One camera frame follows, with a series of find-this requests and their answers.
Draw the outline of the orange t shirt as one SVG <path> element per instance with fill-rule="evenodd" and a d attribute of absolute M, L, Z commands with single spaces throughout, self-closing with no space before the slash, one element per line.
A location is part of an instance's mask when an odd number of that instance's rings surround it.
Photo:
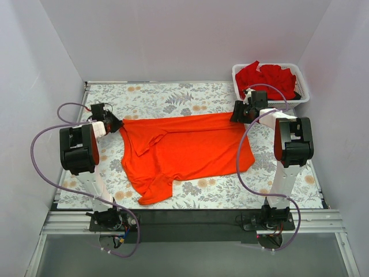
<path fill-rule="evenodd" d="M 173 181 L 247 171 L 255 157 L 231 113 L 124 119 L 121 164 L 140 205 L 172 197 Z"/>

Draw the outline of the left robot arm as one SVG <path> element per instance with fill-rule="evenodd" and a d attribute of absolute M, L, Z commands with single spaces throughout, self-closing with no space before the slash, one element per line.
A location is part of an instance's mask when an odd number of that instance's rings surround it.
<path fill-rule="evenodd" d="M 93 212 L 87 215 L 93 223 L 114 231 L 122 227 L 123 219 L 119 209 L 112 205 L 114 198 L 99 172 L 97 140 L 117 132 L 123 123 L 107 106 L 107 103 L 93 104 L 88 109 L 91 112 L 88 123 L 60 129 L 59 149 L 63 169 L 76 176 L 85 191 L 92 195 Z"/>

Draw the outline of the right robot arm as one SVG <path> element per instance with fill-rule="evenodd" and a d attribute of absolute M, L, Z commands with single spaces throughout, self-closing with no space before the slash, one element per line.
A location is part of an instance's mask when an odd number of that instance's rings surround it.
<path fill-rule="evenodd" d="M 313 157 L 314 143 L 311 121 L 307 117 L 296 117 L 268 106 L 267 93 L 254 89 L 246 90 L 244 100 L 235 103 L 231 122 L 246 123 L 249 131 L 260 123 L 274 131 L 274 157 L 276 173 L 269 193 L 257 193 L 265 201 L 261 209 L 249 216 L 240 217 L 247 231 L 265 228 L 295 228 L 290 206 L 297 203 L 291 193 L 296 179 L 307 161 Z"/>

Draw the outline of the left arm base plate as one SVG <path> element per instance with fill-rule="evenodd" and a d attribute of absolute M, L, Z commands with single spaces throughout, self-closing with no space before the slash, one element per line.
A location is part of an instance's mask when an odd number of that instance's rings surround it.
<path fill-rule="evenodd" d="M 89 231 L 137 231 L 138 218 L 135 220 L 130 214 L 109 209 L 104 212 L 87 212 L 90 217 Z"/>

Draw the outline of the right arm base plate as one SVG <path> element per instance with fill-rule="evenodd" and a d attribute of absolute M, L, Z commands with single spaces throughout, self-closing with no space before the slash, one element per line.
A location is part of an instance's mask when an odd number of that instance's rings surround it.
<path fill-rule="evenodd" d="M 287 217 L 267 217 L 259 211 L 245 211 L 235 216 L 235 222 L 244 231 L 293 231 L 295 221 L 292 215 Z"/>

